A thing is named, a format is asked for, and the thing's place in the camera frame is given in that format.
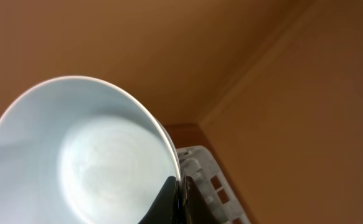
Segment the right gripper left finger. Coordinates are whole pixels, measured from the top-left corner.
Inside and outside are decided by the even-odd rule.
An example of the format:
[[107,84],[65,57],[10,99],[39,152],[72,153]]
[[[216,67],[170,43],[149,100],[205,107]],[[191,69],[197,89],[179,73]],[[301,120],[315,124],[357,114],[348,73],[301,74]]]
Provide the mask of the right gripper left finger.
[[177,224],[179,210],[179,181],[170,176],[139,224]]

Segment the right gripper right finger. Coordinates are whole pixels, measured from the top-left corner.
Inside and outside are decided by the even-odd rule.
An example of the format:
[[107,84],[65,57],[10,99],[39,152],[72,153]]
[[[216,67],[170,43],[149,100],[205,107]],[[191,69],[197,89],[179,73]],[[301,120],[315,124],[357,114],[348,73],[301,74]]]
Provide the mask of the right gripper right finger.
[[181,184],[181,220],[184,224],[219,224],[190,176]]

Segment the light blue bowl with food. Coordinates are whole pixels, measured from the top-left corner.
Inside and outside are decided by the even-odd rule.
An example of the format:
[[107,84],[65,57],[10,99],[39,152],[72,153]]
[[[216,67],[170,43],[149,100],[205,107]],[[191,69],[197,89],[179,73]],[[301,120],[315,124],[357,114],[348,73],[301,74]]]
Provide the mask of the light blue bowl with food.
[[170,178],[163,126],[103,80],[46,80],[0,117],[0,223],[138,223]]

